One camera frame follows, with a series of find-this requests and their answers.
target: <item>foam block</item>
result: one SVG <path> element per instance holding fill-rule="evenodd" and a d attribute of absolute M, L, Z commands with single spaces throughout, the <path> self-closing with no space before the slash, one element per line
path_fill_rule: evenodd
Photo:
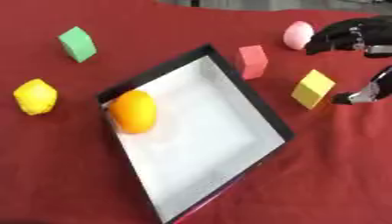
<path fill-rule="evenodd" d="M 52 110 L 57 100 L 57 91 L 41 79 L 35 79 L 15 90 L 14 96 L 26 114 L 35 116 Z"/>
<path fill-rule="evenodd" d="M 303 21 L 292 24 L 283 35 L 283 42 L 291 49 L 300 51 L 311 41 L 314 30 L 312 26 Z"/>
<path fill-rule="evenodd" d="M 250 80 L 263 75 L 268 59 L 260 45 L 244 46 L 237 53 L 235 65 L 243 79 Z"/>
<path fill-rule="evenodd" d="M 60 35 L 59 41 L 68 55 L 79 63 L 96 54 L 93 40 L 78 26 Z"/>
<path fill-rule="evenodd" d="M 334 85 L 334 81 L 312 70 L 299 82 L 291 96 L 308 109 L 313 109 Z"/>

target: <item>red cube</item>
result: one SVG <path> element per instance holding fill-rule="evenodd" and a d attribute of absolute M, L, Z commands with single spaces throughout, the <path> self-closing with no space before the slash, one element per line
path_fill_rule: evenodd
<path fill-rule="evenodd" d="M 267 55 L 260 45 L 240 47 L 235 59 L 235 65 L 244 80 L 262 76 L 267 64 Z"/>

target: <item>yellow ball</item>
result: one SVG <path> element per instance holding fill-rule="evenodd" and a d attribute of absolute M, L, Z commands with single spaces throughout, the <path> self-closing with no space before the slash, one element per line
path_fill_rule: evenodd
<path fill-rule="evenodd" d="M 41 79 L 35 79 L 15 90 L 14 96 L 27 115 L 35 116 L 52 110 L 57 100 L 57 91 Z"/>
<path fill-rule="evenodd" d="M 120 95 L 110 103 L 109 112 L 122 130 L 133 134 L 150 130 L 157 119 L 154 100 L 140 90 Z"/>

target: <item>yellow cube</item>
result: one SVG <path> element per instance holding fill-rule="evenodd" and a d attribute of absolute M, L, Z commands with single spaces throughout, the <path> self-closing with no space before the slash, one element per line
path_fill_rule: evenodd
<path fill-rule="evenodd" d="M 313 109 L 334 85 L 334 81 L 319 71 L 311 70 L 299 82 L 291 96 L 308 109 Z"/>
<path fill-rule="evenodd" d="M 26 114 L 35 116 L 52 110 L 57 100 L 57 91 L 41 79 L 35 79 L 15 90 L 14 96 Z"/>

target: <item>cube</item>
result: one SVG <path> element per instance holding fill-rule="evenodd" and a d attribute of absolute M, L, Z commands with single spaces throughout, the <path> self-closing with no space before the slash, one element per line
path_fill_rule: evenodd
<path fill-rule="evenodd" d="M 334 81 L 312 70 L 299 82 L 291 96 L 306 108 L 313 109 L 334 85 Z"/>
<path fill-rule="evenodd" d="M 57 91 L 41 79 L 35 79 L 15 90 L 14 96 L 27 115 L 35 116 L 52 110 L 57 100 Z"/>
<path fill-rule="evenodd" d="M 235 65 L 244 80 L 262 76 L 267 64 L 267 55 L 260 45 L 241 47 L 235 59 Z"/>
<path fill-rule="evenodd" d="M 79 63 L 96 54 L 93 40 L 78 26 L 60 35 L 59 41 L 68 55 Z"/>

